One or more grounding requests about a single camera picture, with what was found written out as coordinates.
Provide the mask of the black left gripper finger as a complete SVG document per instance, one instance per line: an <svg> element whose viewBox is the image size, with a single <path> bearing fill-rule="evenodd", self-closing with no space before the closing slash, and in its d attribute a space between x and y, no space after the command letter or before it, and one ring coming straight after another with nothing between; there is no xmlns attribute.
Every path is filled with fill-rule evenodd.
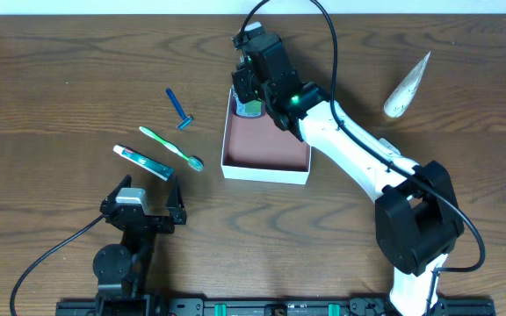
<svg viewBox="0 0 506 316"><path fill-rule="evenodd" d="M120 183L116 186L112 192L105 197L102 202L102 206L108 206L114 204L116 202L116 197L118 196L121 189L130 188L132 183L132 177L130 175L126 175Z"/></svg>
<svg viewBox="0 0 506 316"><path fill-rule="evenodd" d="M166 209L175 225L185 225L187 213L184 207L178 178L175 177L171 187L170 195L166 201Z"/></svg>

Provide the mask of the clear soap pump bottle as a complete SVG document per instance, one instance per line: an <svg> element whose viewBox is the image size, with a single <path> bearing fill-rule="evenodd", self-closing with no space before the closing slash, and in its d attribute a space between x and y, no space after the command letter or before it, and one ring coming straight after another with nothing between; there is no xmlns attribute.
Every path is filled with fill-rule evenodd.
<svg viewBox="0 0 506 316"><path fill-rule="evenodd" d="M230 108L234 115L242 119L259 119L264 115L264 106L261 101L242 103L234 87L231 88Z"/></svg>

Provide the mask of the white lotion tube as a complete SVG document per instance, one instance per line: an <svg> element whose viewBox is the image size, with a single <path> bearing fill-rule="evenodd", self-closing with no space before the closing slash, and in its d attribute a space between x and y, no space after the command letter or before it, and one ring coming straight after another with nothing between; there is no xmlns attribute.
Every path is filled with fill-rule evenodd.
<svg viewBox="0 0 506 316"><path fill-rule="evenodd" d="M399 119L409 108L423 79L431 52L428 52L394 89L382 110L388 119Z"/></svg>

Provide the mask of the green white soap packet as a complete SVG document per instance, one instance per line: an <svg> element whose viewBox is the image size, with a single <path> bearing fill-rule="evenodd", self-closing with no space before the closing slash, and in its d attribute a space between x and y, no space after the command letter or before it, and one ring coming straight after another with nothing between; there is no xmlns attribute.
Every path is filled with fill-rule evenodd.
<svg viewBox="0 0 506 316"><path fill-rule="evenodd" d="M393 152L393 153L395 153L395 154L397 154L397 155L400 155L400 154L401 154L401 152L400 152L400 151L399 151L399 150L398 150L398 149L397 149L397 148L396 148L393 144L391 144L389 141L387 141L386 139L384 139L384 138L380 138L380 139L379 139L379 143L380 143L382 146L386 147L386 148L387 148L388 150L390 150L391 152Z"/></svg>

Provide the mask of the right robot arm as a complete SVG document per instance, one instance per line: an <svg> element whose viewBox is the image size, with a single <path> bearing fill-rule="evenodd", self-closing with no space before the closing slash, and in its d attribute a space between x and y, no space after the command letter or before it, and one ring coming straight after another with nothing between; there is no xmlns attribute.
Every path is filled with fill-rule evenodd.
<svg viewBox="0 0 506 316"><path fill-rule="evenodd" d="M242 52L232 74L239 101L261 102L276 127L323 152L363 189L375 205L379 248L394 266L390 302L402 315L430 311L437 274L464 232L448 171L387 147L325 89L302 82L276 33L248 25L233 42Z"/></svg>

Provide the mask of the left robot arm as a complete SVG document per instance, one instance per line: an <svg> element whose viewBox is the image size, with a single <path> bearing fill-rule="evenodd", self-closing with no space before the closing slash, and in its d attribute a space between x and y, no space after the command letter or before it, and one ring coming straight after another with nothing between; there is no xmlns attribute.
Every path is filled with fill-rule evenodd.
<svg viewBox="0 0 506 316"><path fill-rule="evenodd" d="M96 316L167 315L164 298L146 293L146 279L155 252L155 237L172 234L175 226L184 225L187 214L178 180L174 180L167 198L167 215L148 213L147 193L131 186L125 176L103 200L100 211L106 223L122 232L121 242L101 248L92 268L98 279L95 297Z"/></svg>

